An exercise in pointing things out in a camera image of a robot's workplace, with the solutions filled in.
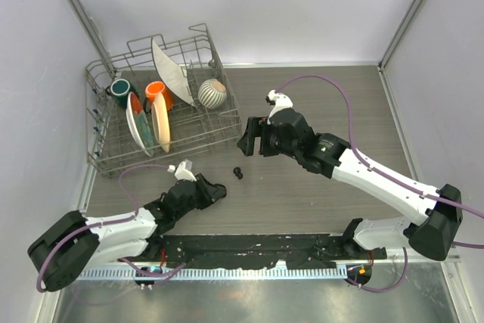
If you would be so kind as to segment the black earbud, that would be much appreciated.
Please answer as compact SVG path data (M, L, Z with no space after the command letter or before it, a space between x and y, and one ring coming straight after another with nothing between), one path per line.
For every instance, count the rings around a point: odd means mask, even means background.
M241 168L238 166L233 168L233 173L239 180L241 180L244 177L244 174L242 173Z

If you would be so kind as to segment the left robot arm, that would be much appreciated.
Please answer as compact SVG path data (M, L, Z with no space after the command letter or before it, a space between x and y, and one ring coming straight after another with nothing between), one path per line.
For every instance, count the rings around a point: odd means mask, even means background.
M86 217L73 210L63 215L28 248L38 272L36 289L55 292L72 284L87 269L140 256L154 261L157 240L192 210L204 210L226 197L227 188L202 174L178 180L160 197L137 210L108 217Z

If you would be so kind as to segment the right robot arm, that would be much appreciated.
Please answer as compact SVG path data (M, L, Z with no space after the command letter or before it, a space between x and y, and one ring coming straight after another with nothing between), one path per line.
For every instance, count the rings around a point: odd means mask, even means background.
M349 258L378 248L411 247L428 259L446 259L463 219L458 188L424 185L367 157L359 160L349 142L314 132L291 108L272 117L250 117L237 147L251 156L257 138L262 156L284 154L306 171L352 185L400 212L394 219L353 219L346 229L349 235L341 240Z

